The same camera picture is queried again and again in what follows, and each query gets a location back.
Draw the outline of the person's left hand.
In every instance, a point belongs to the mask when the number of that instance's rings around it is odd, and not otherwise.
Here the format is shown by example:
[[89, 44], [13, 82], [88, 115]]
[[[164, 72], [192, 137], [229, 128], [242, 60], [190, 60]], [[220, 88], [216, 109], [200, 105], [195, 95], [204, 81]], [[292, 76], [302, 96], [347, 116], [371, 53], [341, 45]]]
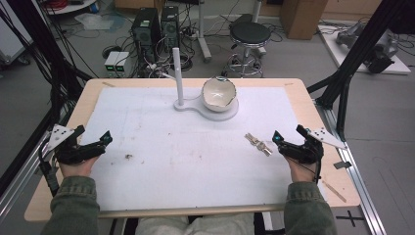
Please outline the person's left hand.
[[60, 169], [63, 177], [70, 176], [85, 176], [89, 177], [94, 163], [98, 157], [86, 160], [80, 164], [60, 164]]

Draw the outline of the white power supply unit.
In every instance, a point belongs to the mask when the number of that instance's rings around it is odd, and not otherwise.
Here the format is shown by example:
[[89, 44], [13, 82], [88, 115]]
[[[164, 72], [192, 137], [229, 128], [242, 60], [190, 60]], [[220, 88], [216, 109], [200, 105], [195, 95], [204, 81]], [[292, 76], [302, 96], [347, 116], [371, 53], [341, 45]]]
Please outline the white power supply unit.
[[109, 54], [107, 60], [105, 61], [105, 68], [109, 77], [115, 77], [115, 64], [117, 62], [117, 57], [119, 52], [113, 51]]
[[119, 52], [115, 61], [115, 74], [117, 77], [126, 77], [129, 70], [129, 53]]

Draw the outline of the black round stool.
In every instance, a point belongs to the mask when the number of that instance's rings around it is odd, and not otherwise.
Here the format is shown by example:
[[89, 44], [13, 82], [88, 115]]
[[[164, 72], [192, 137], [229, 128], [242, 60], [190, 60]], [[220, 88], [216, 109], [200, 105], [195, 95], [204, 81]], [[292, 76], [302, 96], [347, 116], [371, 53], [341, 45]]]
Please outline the black round stool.
[[265, 46], [271, 38], [268, 27], [254, 22], [235, 22], [230, 27], [230, 39], [232, 48], [237, 46], [244, 48], [243, 54], [233, 54], [228, 58], [226, 66], [221, 75], [227, 76], [229, 72], [238, 74], [240, 77], [259, 74], [263, 76], [262, 62], [260, 56], [252, 53], [253, 49]]

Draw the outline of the thin wooden stick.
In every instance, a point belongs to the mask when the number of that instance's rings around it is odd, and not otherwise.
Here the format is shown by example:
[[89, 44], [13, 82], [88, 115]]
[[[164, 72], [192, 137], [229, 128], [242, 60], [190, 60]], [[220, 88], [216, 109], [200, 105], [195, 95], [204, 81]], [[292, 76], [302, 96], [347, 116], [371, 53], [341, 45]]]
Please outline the thin wooden stick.
[[344, 203], [346, 203], [346, 198], [339, 192], [337, 191], [332, 185], [330, 185], [329, 183], [327, 183], [325, 180], [322, 181], [323, 184], [331, 191], [333, 192], [341, 201], [343, 201]]

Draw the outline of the white cabinet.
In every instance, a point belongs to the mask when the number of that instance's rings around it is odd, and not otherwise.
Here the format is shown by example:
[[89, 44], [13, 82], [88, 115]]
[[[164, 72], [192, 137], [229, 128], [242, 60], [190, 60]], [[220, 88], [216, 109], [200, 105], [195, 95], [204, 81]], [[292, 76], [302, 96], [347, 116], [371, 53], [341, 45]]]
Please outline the white cabinet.
[[[11, 22], [29, 43], [32, 42], [21, 21], [6, 0], [0, 0], [0, 13], [5, 15], [6, 19]], [[0, 17], [0, 65], [10, 65], [24, 50], [25, 48], [18, 40], [18, 37]]]

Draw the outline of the person's right hand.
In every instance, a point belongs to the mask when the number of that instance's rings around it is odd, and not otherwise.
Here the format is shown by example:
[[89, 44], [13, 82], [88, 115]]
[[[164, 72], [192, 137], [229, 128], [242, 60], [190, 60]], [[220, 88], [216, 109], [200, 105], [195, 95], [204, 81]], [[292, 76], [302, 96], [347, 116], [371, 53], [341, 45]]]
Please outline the person's right hand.
[[314, 182], [316, 164], [301, 164], [298, 160], [286, 157], [293, 182]]

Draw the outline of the aluminium rail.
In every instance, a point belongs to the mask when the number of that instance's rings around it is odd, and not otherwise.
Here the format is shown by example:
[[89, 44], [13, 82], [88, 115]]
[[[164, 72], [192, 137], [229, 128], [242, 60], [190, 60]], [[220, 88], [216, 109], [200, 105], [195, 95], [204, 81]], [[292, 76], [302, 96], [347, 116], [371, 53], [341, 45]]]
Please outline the aluminium rail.
[[346, 166], [345, 170], [349, 175], [349, 179], [351, 180], [355, 191], [359, 195], [359, 207], [362, 210], [364, 220], [368, 225], [370, 233], [372, 235], [387, 235], [384, 224], [372, 202], [364, 180], [359, 172], [358, 166], [353, 158], [352, 152], [347, 142], [342, 140], [342, 136], [336, 130], [337, 118], [335, 113], [331, 109], [325, 109], [321, 105], [318, 105], [316, 100], [314, 100], [313, 103], [329, 132], [346, 146], [344, 149], [337, 148], [337, 152], [340, 159], [344, 163], [350, 163], [350, 166]]
[[4, 222], [36, 172], [39, 163], [36, 151], [40, 149], [40, 144], [46, 139], [47, 131], [54, 123], [53, 111], [49, 110], [0, 176], [0, 224]]

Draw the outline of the white metal stand post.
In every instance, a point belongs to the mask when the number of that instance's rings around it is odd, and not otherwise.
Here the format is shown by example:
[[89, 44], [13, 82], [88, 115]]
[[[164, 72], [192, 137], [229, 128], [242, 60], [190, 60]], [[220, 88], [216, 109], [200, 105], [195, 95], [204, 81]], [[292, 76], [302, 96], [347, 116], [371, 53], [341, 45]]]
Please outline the white metal stand post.
[[205, 39], [205, 0], [198, 0], [198, 30], [196, 31], [199, 46], [205, 64], [211, 62], [212, 55]]

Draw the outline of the white ceramic bowl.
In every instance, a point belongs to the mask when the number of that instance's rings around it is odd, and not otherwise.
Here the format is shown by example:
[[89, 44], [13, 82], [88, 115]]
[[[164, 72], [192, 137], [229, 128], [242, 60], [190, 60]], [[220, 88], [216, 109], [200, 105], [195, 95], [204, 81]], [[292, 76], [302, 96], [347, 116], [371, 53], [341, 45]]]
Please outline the white ceramic bowl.
[[225, 112], [237, 100], [237, 90], [234, 83], [226, 77], [208, 79], [201, 91], [203, 104], [211, 111]]

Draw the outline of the white stand with pole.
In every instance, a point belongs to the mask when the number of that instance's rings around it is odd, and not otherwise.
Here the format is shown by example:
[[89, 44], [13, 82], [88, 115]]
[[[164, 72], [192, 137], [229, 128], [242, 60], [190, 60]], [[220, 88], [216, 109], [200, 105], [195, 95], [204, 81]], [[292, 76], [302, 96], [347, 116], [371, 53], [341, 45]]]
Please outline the white stand with pole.
[[194, 111], [199, 113], [202, 117], [212, 120], [212, 121], [226, 121], [233, 118], [239, 111], [239, 101], [238, 98], [236, 102], [231, 106], [228, 111], [225, 112], [214, 112], [209, 110], [202, 101], [202, 95], [196, 98], [185, 99], [183, 82], [182, 82], [182, 71], [181, 71], [181, 61], [180, 61], [180, 51], [178, 48], [172, 49], [173, 53], [173, 64], [175, 77], [173, 78], [176, 82], [177, 96], [178, 99], [174, 102], [173, 106], [176, 111]]

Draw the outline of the white table mat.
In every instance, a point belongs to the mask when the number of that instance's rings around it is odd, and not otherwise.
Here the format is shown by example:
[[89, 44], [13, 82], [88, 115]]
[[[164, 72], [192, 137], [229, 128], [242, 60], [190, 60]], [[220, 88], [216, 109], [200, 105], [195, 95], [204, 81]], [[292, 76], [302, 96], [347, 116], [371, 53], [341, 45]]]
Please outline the white table mat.
[[[178, 112], [173, 88], [105, 88], [82, 135], [113, 142], [94, 164], [104, 212], [282, 205], [291, 175], [272, 142], [277, 130], [301, 144], [298, 120], [281, 87], [240, 87], [238, 113], [211, 121]], [[266, 157], [245, 135], [263, 141]]]

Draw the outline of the clear plastic bag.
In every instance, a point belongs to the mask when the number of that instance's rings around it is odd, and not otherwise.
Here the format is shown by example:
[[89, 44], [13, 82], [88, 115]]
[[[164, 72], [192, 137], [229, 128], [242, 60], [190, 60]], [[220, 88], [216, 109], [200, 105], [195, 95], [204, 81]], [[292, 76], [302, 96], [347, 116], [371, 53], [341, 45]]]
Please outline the clear plastic bag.
[[84, 13], [74, 18], [83, 25], [85, 30], [109, 30], [114, 22], [111, 20], [104, 20], [101, 16]]

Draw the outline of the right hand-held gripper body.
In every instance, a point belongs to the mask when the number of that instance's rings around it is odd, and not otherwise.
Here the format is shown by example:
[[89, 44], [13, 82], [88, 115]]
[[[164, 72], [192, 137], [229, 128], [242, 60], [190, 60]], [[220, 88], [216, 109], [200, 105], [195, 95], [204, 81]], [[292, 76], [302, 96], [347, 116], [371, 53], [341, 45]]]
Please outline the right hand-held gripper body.
[[301, 164], [310, 165], [321, 161], [324, 155], [323, 143], [343, 150], [346, 149], [346, 144], [332, 135], [325, 127], [315, 130], [309, 129], [309, 133], [314, 138], [312, 142], [304, 141], [302, 145], [292, 143], [294, 148], [289, 149], [277, 146], [279, 153], [284, 157], [298, 160]]

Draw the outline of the round white table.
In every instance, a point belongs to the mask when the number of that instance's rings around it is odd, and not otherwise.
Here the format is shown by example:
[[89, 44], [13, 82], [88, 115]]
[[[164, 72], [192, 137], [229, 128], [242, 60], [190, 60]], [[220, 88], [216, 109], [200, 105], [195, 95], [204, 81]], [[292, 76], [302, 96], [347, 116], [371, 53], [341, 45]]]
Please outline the round white table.
[[42, 0], [41, 6], [51, 15], [61, 15], [79, 10], [99, 10], [98, 0]]

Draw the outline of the white board with robot parts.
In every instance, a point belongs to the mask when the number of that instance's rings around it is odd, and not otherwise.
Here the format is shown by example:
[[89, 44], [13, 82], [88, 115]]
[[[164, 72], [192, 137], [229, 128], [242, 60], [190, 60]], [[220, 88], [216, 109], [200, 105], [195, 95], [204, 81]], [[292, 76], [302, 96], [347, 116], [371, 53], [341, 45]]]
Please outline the white board with robot parts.
[[410, 69], [396, 55], [398, 41], [386, 30], [377, 32], [374, 38], [367, 35], [370, 28], [365, 22], [354, 25], [321, 23], [322, 35], [334, 62], [338, 67], [355, 60], [358, 72], [372, 74], [410, 74]]

